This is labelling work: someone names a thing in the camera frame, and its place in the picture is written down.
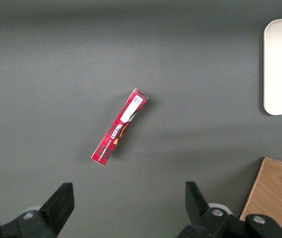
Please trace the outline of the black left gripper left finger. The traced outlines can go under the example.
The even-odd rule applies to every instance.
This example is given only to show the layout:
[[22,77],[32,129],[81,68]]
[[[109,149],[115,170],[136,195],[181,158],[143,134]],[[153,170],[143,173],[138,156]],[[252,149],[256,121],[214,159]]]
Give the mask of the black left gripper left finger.
[[1,225],[0,238],[56,238],[74,210],[73,184],[63,183],[39,209]]

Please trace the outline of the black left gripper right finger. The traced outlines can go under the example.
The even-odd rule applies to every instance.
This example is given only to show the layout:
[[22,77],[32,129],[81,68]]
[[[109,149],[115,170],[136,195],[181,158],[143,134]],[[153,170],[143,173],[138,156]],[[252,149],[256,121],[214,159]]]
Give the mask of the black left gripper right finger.
[[191,222],[178,238],[282,238],[282,227],[263,214],[244,221],[220,207],[211,207],[194,181],[185,184],[185,207]]

